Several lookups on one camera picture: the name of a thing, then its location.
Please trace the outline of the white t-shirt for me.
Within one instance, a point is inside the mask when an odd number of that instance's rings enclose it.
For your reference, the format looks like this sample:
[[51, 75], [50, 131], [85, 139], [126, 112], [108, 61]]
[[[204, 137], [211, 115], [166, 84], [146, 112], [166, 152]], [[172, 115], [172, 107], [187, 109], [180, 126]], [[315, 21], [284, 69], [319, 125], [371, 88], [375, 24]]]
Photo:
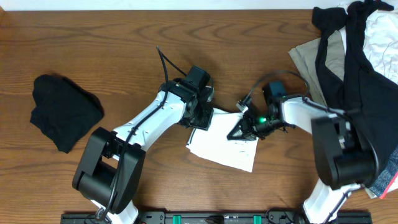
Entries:
[[227, 135], [243, 117], [215, 108], [208, 130], [195, 128], [186, 147], [209, 161], [252, 172], [258, 140], [229, 140]]

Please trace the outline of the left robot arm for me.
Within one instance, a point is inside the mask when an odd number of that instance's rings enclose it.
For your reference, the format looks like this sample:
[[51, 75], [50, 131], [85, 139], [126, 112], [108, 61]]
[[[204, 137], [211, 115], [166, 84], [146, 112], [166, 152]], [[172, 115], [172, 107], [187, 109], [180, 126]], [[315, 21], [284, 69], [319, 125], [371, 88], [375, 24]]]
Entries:
[[208, 130], [214, 83], [193, 66], [181, 79], [163, 83], [155, 100], [128, 123], [90, 136], [73, 177], [72, 186], [98, 207], [94, 214], [62, 217], [62, 223], [134, 223], [137, 192], [146, 153], [169, 127]]

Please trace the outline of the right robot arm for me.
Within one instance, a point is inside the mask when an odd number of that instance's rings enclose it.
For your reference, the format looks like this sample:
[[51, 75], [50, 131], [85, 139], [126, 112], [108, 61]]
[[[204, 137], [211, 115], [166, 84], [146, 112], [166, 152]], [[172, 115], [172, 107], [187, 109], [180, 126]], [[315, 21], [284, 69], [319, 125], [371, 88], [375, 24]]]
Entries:
[[267, 113], [258, 114], [250, 95], [238, 101], [243, 117], [228, 133], [229, 140], [265, 139], [276, 130], [300, 128], [312, 135], [319, 180], [300, 211], [284, 213], [286, 223], [359, 223], [366, 216], [338, 213], [348, 197], [378, 174], [373, 145], [341, 110], [333, 110], [301, 95], [288, 95], [282, 82], [266, 84], [262, 92]]

